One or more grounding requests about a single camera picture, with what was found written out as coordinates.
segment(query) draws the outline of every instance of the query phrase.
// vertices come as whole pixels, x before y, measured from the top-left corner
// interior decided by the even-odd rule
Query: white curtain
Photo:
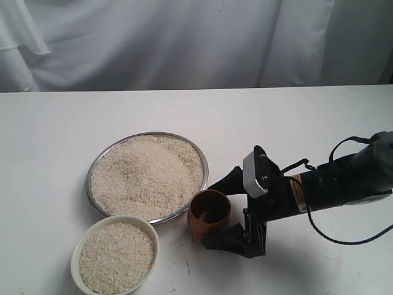
[[[0,0],[0,91],[377,83],[393,1]]]

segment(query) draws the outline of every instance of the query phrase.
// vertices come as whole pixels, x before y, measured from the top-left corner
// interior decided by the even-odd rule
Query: white fabric
[[[29,66],[49,50],[23,0],[0,0],[0,90],[37,90]]]
[[[348,51],[338,50],[340,44],[332,44],[336,38],[330,28],[340,31],[341,26],[354,26],[348,26],[340,15],[357,15],[358,22],[359,15],[366,15],[371,7],[391,30],[391,5],[383,0],[375,1],[379,6],[367,0],[352,1],[353,7],[362,3],[360,12],[349,11],[343,0],[25,2],[51,54],[34,63],[23,57],[0,56],[0,65],[12,61],[0,68],[0,77],[8,76],[14,86],[4,88],[1,79],[0,91],[28,90],[29,75],[37,84],[33,90],[41,91],[376,83],[382,61],[386,62],[393,47],[393,34],[375,37],[374,29],[381,27],[371,25],[364,36],[352,37],[362,45],[376,42],[366,49],[378,51],[377,65],[370,59],[356,60],[359,54],[351,59]],[[348,36],[343,34],[338,41],[346,37],[347,43],[353,42]],[[19,45],[34,47],[28,38],[19,40],[24,42]],[[352,65],[359,64],[372,74],[349,73]]]

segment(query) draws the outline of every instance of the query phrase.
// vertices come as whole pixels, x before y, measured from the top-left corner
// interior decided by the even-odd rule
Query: stainless steel bowl
[[[188,140],[187,138],[184,138],[180,135],[177,134],[172,134],[172,133],[168,133],[168,132],[144,132],[144,133],[138,133],[135,135],[131,135],[129,137],[123,138],[122,140],[119,140],[118,142],[112,144],[111,146],[107,147],[102,153],[100,153],[100,155],[94,160],[94,162],[92,163],[92,165],[90,166],[90,169],[87,173],[87,177],[86,177],[86,192],[87,192],[87,198],[89,200],[89,202],[91,203],[91,205],[93,206],[93,208],[102,216],[104,217],[109,217],[111,216],[111,214],[109,214],[108,212],[106,212],[105,210],[103,210],[95,201],[95,199],[93,198],[93,191],[91,190],[91,177],[93,175],[93,170],[95,168],[95,165],[98,163],[99,160],[101,160],[102,157],[104,157],[104,155],[110,151],[114,146],[118,145],[119,143],[122,143],[132,137],[137,137],[137,136],[142,136],[142,135],[159,135],[159,136],[171,136],[171,137],[176,137],[179,138],[182,141],[185,141],[186,143],[189,143],[193,146],[193,148],[196,150],[196,152],[199,155],[199,158],[201,159],[201,163],[202,163],[202,169],[203,169],[203,179],[202,179],[202,184],[200,186],[200,191],[202,191],[203,189],[206,188],[207,184],[208,184],[208,177],[209,177],[209,167],[208,167],[208,161],[206,161],[206,157],[204,156],[204,154],[202,153],[202,151],[200,150],[200,148],[198,146],[196,146],[195,143],[193,143],[192,141]],[[189,205],[186,204],[184,205],[182,208],[178,209],[177,211],[171,213],[168,216],[165,216],[163,218],[160,219],[154,219],[149,221],[151,224],[159,224],[168,220],[171,220],[173,218],[175,218],[176,216],[179,216],[180,214],[182,214],[184,211],[186,211],[188,209]]]

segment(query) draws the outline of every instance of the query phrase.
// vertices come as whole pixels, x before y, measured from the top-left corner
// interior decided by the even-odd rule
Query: bowl rim
[[[80,252],[82,251],[83,245],[86,241],[86,239],[91,236],[94,232],[96,232],[97,230],[103,228],[104,226],[108,226],[110,224],[115,224],[115,223],[122,223],[124,222],[124,220],[128,220],[130,224],[133,224],[133,222],[138,221],[143,223],[148,231],[146,229],[142,229],[144,230],[149,237],[152,239],[153,241],[153,245],[154,245],[154,259],[152,262],[152,265],[150,267],[150,270],[147,272],[147,274],[143,277],[143,279],[136,284],[135,286],[133,286],[132,288],[122,292],[122,293],[118,293],[118,294],[114,294],[114,295],[127,295],[132,293],[133,291],[137,290],[140,286],[142,286],[142,284],[144,284],[146,282],[146,280],[150,277],[150,275],[152,274],[155,265],[157,263],[158,260],[158,255],[160,252],[160,243],[158,240],[158,235],[157,232],[155,231],[154,227],[146,220],[134,216],[134,215],[130,215],[130,214],[119,214],[119,215],[113,215],[111,217],[108,218],[104,218],[96,223],[94,223],[94,225],[92,225],[91,227],[88,228],[88,230],[86,230],[86,232],[83,234],[83,236],[79,239],[73,253],[71,256],[71,277],[74,280],[74,283],[77,285],[77,287],[85,294],[87,295],[99,295],[99,293],[96,293],[94,291],[92,291],[91,289],[89,289],[86,284],[83,282],[82,277],[80,276],[80,271],[79,271],[79,258],[80,258]]]
[[[169,132],[160,132],[160,131],[156,131],[156,132],[142,132],[142,133],[137,133],[131,136],[127,136],[124,137],[118,141],[116,141],[115,143],[111,144],[110,146],[108,146],[103,152],[101,152],[98,157],[93,161],[93,163],[90,165],[90,168],[87,172],[87,176],[86,176],[86,182],[85,182],[85,187],[86,187],[86,193],[87,193],[87,199],[89,200],[90,204],[92,205],[92,207],[101,215],[104,217],[110,217],[113,216],[111,214],[109,214],[108,212],[106,212],[104,209],[101,208],[101,206],[99,206],[96,202],[96,200],[93,197],[93,191],[91,189],[91,178],[93,176],[93,170],[96,166],[96,164],[101,160],[102,157],[105,156],[105,154],[107,152],[109,152],[114,146],[117,146],[118,144],[130,139],[130,138],[134,138],[137,136],[144,136],[144,135],[161,135],[161,136],[172,136],[175,138],[178,138],[182,141],[185,141],[186,143],[189,143],[195,150],[196,153],[199,155],[199,158],[201,160],[201,164],[202,164],[202,171],[203,171],[203,179],[202,179],[202,183],[201,186],[199,188],[199,190],[197,192],[195,192],[196,194],[199,191],[203,191],[206,189],[207,185],[208,185],[208,178],[209,178],[209,166],[208,166],[208,161],[206,160],[206,157],[204,156],[202,150],[192,141],[190,141],[189,139],[181,136],[181,135],[177,135],[174,133],[169,133]],[[164,216],[162,218],[158,218],[158,219],[153,219],[148,221],[151,224],[159,224],[159,223],[163,223],[166,221],[169,221],[175,217],[178,217],[180,214],[184,213],[185,211],[187,211],[188,207],[189,207],[190,202],[188,202],[187,204],[185,204],[183,207],[181,207],[180,209],[178,209],[177,211]]]

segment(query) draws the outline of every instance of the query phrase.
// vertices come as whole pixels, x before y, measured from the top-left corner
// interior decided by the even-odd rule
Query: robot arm
[[[333,160],[335,149],[346,140],[367,143],[368,146],[357,154]],[[265,255],[268,221],[309,214],[310,210],[381,200],[390,195],[393,187],[393,132],[377,133],[371,139],[352,137],[346,140],[333,149],[328,163],[317,168],[307,165],[308,161],[303,159],[280,170],[265,151],[256,146],[244,159],[243,170],[235,167],[210,187],[225,195],[247,195],[247,208],[243,210],[245,229],[237,224],[205,237],[203,245],[207,249],[229,251],[247,258]],[[301,164],[311,171],[284,176]]]

